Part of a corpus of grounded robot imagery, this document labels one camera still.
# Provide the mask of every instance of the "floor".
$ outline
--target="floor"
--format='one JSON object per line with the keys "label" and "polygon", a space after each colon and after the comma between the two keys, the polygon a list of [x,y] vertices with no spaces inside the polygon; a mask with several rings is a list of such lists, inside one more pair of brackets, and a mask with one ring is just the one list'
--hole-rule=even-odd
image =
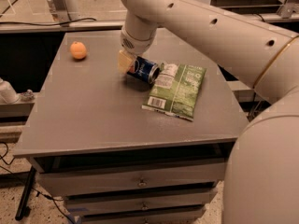
{"label": "floor", "polygon": [[[78,0],[78,11],[82,17],[93,17],[100,21],[107,20],[123,20],[125,18],[125,8],[120,0]],[[0,0],[0,21],[25,21],[25,22],[53,22],[52,16],[49,13],[49,7],[46,0]],[[6,153],[5,145],[1,141],[9,141],[8,154],[4,157],[6,162],[13,159],[11,150],[16,146],[19,135],[21,133],[21,124],[7,124],[0,126],[0,155]],[[11,165],[4,164],[0,160],[0,175],[7,174],[7,170],[12,173],[26,172],[30,170],[30,164],[27,160],[16,159]],[[193,224],[220,224],[221,209],[222,209],[222,191],[223,182],[217,186],[219,193],[206,205],[204,216]],[[34,184],[35,189],[38,189],[44,194],[45,190]],[[29,215],[21,221],[15,220],[15,215],[18,210],[23,185],[13,185],[9,188],[1,187],[0,182],[0,223],[50,223],[50,224],[66,224],[70,221],[62,215],[53,201],[49,201],[42,195],[36,196],[37,192],[32,191],[29,201]],[[68,214],[64,209],[62,202],[57,202],[62,212]],[[79,223],[79,219],[75,217],[73,220]]]}

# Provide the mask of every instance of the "cabinet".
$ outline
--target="cabinet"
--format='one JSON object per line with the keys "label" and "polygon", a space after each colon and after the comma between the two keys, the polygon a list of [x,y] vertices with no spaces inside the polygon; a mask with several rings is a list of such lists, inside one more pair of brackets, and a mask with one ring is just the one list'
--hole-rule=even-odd
{"label": "cabinet", "polygon": [[[165,29],[146,58],[206,68],[194,122],[142,110],[150,86],[117,71],[119,35],[65,34],[15,156],[83,223],[197,219],[247,119],[218,66]],[[80,62],[74,40],[88,49]]]}

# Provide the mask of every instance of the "drawer knob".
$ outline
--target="drawer knob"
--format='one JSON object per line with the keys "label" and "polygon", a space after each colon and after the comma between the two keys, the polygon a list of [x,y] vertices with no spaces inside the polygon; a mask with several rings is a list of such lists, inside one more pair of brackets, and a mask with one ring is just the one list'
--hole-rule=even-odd
{"label": "drawer knob", "polygon": [[147,186],[147,183],[143,179],[140,179],[138,186],[140,188],[145,188]]}
{"label": "drawer knob", "polygon": [[142,203],[141,211],[147,211],[149,210],[149,207],[147,206],[146,203]]}

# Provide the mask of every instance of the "wooden drawer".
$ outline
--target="wooden drawer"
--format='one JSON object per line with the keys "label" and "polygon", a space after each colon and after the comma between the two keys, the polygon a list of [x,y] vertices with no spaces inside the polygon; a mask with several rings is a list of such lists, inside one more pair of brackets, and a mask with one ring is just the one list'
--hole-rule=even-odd
{"label": "wooden drawer", "polygon": [[224,159],[220,158],[38,174],[36,181],[52,196],[72,196],[215,182],[223,178]]}
{"label": "wooden drawer", "polygon": [[86,216],[128,211],[210,203],[217,191],[212,183],[155,189],[80,195],[65,201],[73,216]]}
{"label": "wooden drawer", "polygon": [[195,221],[205,213],[202,205],[183,208],[158,209],[148,212],[130,212],[125,214],[88,216],[82,218],[82,224],[155,224],[164,221]]}

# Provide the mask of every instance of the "white bottle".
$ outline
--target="white bottle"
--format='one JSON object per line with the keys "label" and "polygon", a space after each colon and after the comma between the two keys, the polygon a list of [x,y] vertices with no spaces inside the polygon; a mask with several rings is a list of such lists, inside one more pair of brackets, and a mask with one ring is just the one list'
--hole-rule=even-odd
{"label": "white bottle", "polygon": [[7,103],[15,103],[19,99],[18,93],[15,92],[9,82],[0,78],[0,97]]}

